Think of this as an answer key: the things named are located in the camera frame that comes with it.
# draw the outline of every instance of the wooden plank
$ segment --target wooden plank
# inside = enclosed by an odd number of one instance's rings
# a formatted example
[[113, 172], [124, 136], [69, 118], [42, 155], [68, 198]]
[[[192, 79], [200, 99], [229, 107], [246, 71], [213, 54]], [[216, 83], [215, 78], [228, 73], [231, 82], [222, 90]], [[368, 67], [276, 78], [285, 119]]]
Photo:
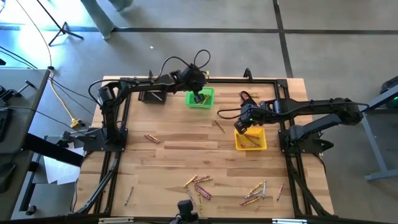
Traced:
[[[307, 94], [301, 78], [288, 79], [290, 97], [305, 101]], [[246, 90], [260, 96], [257, 101], [274, 99], [274, 88], [264, 84], [214, 84], [215, 105], [210, 110], [188, 108], [185, 93], [169, 94], [165, 105], [147, 105], [132, 94], [126, 126], [129, 128], [126, 150], [119, 168], [114, 195], [112, 216], [174, 217], [177, 202], [188, 199], [182, 186], [194, 175], [211, 175], [211, 182], [203, 183], [213, 199], [203, 199], [203, 217], [293, 217], [292, 200], [287, 179], [284, 155], [280, 153], [277, 138], [278, 124], [267, 124], [268, 149], [265, 151], [237, 151], [234, 143], [234, 119], [217, 117], [220, 109], [239, 108], [238, 93]], [[234, 116], [238, 111], [225, 113]], [[226, 133], [214, 123], [217, 119]], [[311, 122], [311, 116], [300, 116], [297, 124]], [[101, 111], [96, 109], [93, 126], [100, 127]], [[160, 144], [148, 141], [144, 134], [151, 134]], [[103, 153], [93, 153], [83, 164], [78, 182], [76, 209], [93, 193], [98, 184]], [[323, 166], [316, 157], [303, 155], [308, 187], [314, 196], [331, 213], [333, 207]], [[242, 207], [243, 197], [259, 182], [267, 180], [264, 200]], [[285, 183], [280, 200], [276, 202], [279, 187]], [[125, 207], [124, 202], [131, 186], [134, 193]], [[198, 198], [193, 186], [189, 186]], [[302, 207], [302, 194], [298, 189]]]

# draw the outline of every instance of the wooden table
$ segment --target wooden table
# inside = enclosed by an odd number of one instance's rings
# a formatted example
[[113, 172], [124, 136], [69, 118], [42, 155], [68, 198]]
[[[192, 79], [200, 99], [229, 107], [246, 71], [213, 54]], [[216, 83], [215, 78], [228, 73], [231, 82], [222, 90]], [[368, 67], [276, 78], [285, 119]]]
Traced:
[[[291, 98], [308, 100], [303, 79], [291, 78], [287, 81]], [[280, 153], [277, 138], [279, 124], [263, 126], [268, 146], [265, 151], [237, 151], [233, 134], [236, 120], [221, 119], [216, 114], [220, 109], [239, 108], [238, 93], [242, 90], [259, 95], [260, 98], [255, 99], [258, 102], [274, 99], [274, 87], [267, 84], [215, 83], [209, 83], [206, 87], [215, 89], [215, 105], [210, 110], [188, 108], [184, 92], [170, 93], [165, 105], [144, 104], [137, 100], [138, 93], [132, 94], [127, 119], [129, 137], [119, 167], [112, 216], [174, 217], [178, 213], [177, 202], [189, 199], [183, 185], [194, 175], [209, 174], [214, 180], [202, 186], [213, 198], [211, 201], [202, 199], [201, 217], [294, 217], [285, 157]], [[224, 115], [233, 116], [237, 112]], [[221, 123], [226, 134], [217, 127], [214, 119]], [[307, 124], [311, 120], [311, 116], [295, 118], [296, 124]], [[101, 127], [101, 121], [102, 115], [97, 107], [93, 126]], [[144, 134], [155, 136], [161, 143], [148, 141]], [[84, 162], [78, 181], [76, 209], [84, 204], [98, 185], [103, 156], [103, 152], [94, 152]], [[302, 157], [308, 188], [323, 207], [333, 213], [322, 164], [313, 155], [304, 154]], [[243, 197], [264, 179], [267, 180], [265, 200], [240, 206]], [[276, 202], [282, 183], [285, 187]], [[134, 192], [125, 207], [132, 186]], [[190, 189], [198, 204], [193, 185]], [[304, 211], [300, 190], [298, 198]]]

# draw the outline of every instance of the yellow bin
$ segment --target yellow bin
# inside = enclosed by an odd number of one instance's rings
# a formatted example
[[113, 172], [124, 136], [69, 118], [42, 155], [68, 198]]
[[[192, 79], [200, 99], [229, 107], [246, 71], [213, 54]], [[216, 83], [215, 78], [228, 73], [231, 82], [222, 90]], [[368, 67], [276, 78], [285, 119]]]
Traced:
[[[241, 140], [242, 144], [253, 145], [254, 143], [250, 141], [245, 134], [255, 136], [256, 138], [251, 138], [255, 143], [259, 144], [259, 147], [246, 146], [242, 147], [241, 143], [238, 141], [237, 136]], [[267, 141], [266, 141], [266, 133], [264, 128], [248, 128], [248, 130], [244, 134], [239, 134], [235, 129], [235, 146], [237, 150], [265, 150], [267, 149]]]

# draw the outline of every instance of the gray concrete floor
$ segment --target gray concrete floor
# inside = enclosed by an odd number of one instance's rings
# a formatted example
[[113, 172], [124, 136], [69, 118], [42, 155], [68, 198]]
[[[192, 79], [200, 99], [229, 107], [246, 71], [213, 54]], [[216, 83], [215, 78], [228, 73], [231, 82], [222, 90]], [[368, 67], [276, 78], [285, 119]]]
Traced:
[[[43, 2], [60, 22], [94, 26], [78, 0]], [[45, 15], [34, 12], [33, 3], [21, 3], [31, 4], [29, 12], [40, 25], [51, 24]], [[122, 14], [105, 0], [99, 3], [119, 27], [276, 28], [271, 0], [137, 0]], [[398, 2], [393, 0], [279, 0], [279, 4], [286, 29], [398, 29]], [[67, 9], [73, 9], [75, 16]], [[18, 10], [10, 3], [0, 14], [0, 22], [30, 24]], [[191, 61], [200, 49], [211, 52], [207, 69], [216, 76], [240, 77], [249, 67], [256, 77], [286, 77], [278, 34], [118, 32], [109, 42], [97, 32], [78, 34], [85, 39], [62, 36], [50, 50], [56, 79], [85, 95], [87, 86], [104, 75], [145, 75], [149, 69], [156, 73], [164, 58], [178, 55]], [[54, 32], [44, 32], [47, 41], [53, 35]], [[314, 100], [348, 97], [367, 102], [398, 70], [396, 35], [289, 34], [286, 40], [294, 77], [304, 78], [308, 97]], [[45, 45], [31, 26], [24, 26], [21, 31], [0, 30], [0, 44], [40, 68], [49, 65]], [[10, 58], [4, 59], [11, 66], [21, 66]], [[170, 61], [165, 71], [181, 68], [179, 62]], [[91, 114], [60, 94], [76, 117], [91, 122]], [[78, 96], [76, 99], [94, 111], [91, 101]], [[50, 88], [45, 90], [39, 111], [70, 122]], [[38, 114], [30, 132], [37, 136], [58, 135], [64, 129]], [[346, 218], [398, 222], [398, 180], [366, 182], [363, 177], [378, 171], [378, 167], [362, 125], [334, 127], [325, 131], [323, 138], [335, 143], [324, 156], [335, 213]], [[37, 186], [32, 199], [38, 207], [34, 216], [68, 213], [72, 195], [72, 184]], [[13, 218], [27, 216], [14, 212]]]

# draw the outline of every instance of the white paper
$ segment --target white paper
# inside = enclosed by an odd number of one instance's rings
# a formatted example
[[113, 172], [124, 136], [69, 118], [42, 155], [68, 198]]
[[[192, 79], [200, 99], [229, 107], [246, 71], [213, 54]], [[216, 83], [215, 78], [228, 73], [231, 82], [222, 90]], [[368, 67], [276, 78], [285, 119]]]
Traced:
[[[83, 155], [83, 148], [74, 149], [73, 142], [69, 143], [69, 150], [79, 155]], [[67, 184], [75, 182], [79, 178], [80, 167], [76, 167], [56, 159], [44, 157], [45, 171], [48, 183], [57, 181], [57, 184]]]

